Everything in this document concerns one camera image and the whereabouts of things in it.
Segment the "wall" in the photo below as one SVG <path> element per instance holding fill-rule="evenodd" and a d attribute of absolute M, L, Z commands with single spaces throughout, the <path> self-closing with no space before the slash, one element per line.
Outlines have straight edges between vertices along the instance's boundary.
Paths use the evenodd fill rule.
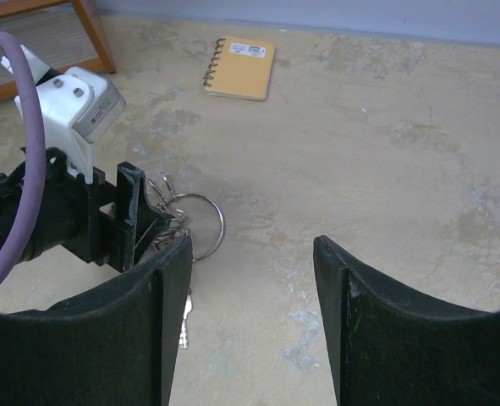
<path fill-rule="evenodd" d="M 96 0 L 108 12 L 500 45 L 500 0 Z"/>

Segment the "white device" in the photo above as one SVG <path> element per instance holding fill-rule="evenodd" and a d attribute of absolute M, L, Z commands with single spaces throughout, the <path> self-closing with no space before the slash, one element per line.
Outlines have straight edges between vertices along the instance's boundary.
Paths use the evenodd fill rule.
<path fill-rule="evenodd" d="M 34 80 L 39 82 L 51 69 L 24 46 Z M 2 65 L 12 73 L 9 61 Z M 110 128 L 125 108 L 125 99 L 114 84 L 89 70 L 73 67 L 37 86 L 45 124 L 47 148 L 57 147 L 67 155 L 67 172 L 84 175 L 93 184 L 93 144 Z M 20 98 L 14 98 L 20 115 Z"/>

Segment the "notebook spiral binding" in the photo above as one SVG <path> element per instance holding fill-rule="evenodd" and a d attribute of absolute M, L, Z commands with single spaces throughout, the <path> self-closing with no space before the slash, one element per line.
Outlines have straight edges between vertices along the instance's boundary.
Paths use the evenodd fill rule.
<path fill-rule="evenodd" d="M 211 80 L 214 80 L 214 74 L 216 73 L 216 70 L 214 69 L 217 66 L 217 61 L 219 61 L 219 55 L 221 55 L 222 48 L 223 48 L 223 43 L 225 42 L 225 38 L 218 38 L 216 41 L 216 47 L 214 50 L 214 55 L 212 56 L 212 59 L 210 60 L 210 64 L 208 65 L 208 70 L 206 71 L 206 74 L 203 76 L 203 85 L 205 87 L 212 87 L 211 85 Z"/>

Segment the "purple tube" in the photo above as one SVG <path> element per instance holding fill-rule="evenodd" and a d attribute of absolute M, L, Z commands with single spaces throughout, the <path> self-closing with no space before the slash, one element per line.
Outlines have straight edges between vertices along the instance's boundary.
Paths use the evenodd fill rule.
<path fill-rule="evenodd" d="M 20 44 L 0 32 L 0 47 L 11 63 L 20 96 L 26 138 L 25 178 L 13 226 L 0 249 L 0 285 L 19 261 L 36 225 L 45 187 L 45 127 L 30 65 Z"/>

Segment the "tan notebook cover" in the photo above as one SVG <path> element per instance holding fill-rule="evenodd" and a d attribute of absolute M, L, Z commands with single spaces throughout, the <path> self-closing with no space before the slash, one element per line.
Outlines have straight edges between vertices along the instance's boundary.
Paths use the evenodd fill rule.
<path fill-rule="evenodd" d="M 264 100 L 275 46 L 268 42 L 225 36 L 216 41 L 204 79 L 214 96 Z"/>

